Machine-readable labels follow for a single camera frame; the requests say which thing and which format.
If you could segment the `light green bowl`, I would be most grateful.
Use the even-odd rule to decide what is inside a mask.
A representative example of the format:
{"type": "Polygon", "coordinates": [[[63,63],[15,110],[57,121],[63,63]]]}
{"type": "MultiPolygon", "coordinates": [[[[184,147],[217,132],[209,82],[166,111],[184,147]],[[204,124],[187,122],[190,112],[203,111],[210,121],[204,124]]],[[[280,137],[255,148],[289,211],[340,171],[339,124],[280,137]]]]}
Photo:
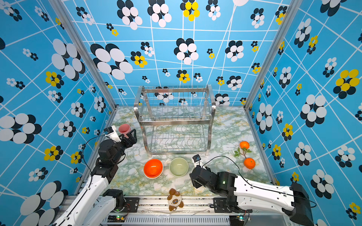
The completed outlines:
{"type": "Polygon", "coordinates": [[[189,165],[184,158],[177,157],[171,161],[169,165],[169,170],[173,176],[182,177],[188,172],[189,165]]]}

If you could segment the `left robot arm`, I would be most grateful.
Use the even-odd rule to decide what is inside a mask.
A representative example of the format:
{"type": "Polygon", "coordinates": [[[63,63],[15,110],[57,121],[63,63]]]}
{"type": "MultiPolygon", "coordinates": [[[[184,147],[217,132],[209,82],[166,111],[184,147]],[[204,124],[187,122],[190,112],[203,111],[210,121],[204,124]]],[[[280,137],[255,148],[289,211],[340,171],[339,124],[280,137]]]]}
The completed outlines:
{"type": "Polygon", "coordinates": [[[125,156],[125,150],[137,143],[136,130],[118,135],[114,126],[104,129],[106,139],[99,144],[98,159],[89,179],[67,210],[54,221],[54,226],[100,226],[114,210],[126,206],[123,191],[107,189],[125,156]]]}

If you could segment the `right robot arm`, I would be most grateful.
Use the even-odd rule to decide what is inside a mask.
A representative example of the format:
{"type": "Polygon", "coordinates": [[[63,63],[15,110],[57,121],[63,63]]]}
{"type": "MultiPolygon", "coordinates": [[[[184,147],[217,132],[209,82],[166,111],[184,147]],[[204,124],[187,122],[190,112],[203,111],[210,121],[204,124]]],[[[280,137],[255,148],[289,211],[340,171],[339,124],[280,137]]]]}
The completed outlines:
{"type": "Polygon", "coordinates": [[[274,186],[226,171],[213,173],[200,166],[196,166],[189,176],[195,188],[203,186],[225,197],[225,206],[231,212],[270,211],[287,216],[299,225],[314,225],[309,195],[301,184],[274,186]]]}

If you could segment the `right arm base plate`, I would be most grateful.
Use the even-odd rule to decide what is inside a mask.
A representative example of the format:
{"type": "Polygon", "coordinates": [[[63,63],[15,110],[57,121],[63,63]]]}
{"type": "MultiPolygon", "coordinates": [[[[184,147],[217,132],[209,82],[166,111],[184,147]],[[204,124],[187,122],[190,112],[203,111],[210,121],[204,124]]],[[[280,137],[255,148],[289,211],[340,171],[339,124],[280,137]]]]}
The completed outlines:
{"type": "Polygon", "coordinates": [[[243,210],[239,207],[232,207],[227,205],[227,199],[222,197],[213,198],[213,203],[209,205],[214,209],[215,213],[252,213],[253,210],[243,210]]]}

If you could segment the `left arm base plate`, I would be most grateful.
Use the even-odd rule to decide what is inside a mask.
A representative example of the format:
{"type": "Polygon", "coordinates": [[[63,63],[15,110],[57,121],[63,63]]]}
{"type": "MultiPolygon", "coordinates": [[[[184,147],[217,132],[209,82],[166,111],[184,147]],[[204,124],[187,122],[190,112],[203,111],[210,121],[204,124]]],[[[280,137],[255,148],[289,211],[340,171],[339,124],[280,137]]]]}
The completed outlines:
{"type": "Polygon", "coordinates": [[[136,213],[140,199],[138,197],[126,197],[122,201],[116,202],[113,210],[115,213],[136,213]]]}

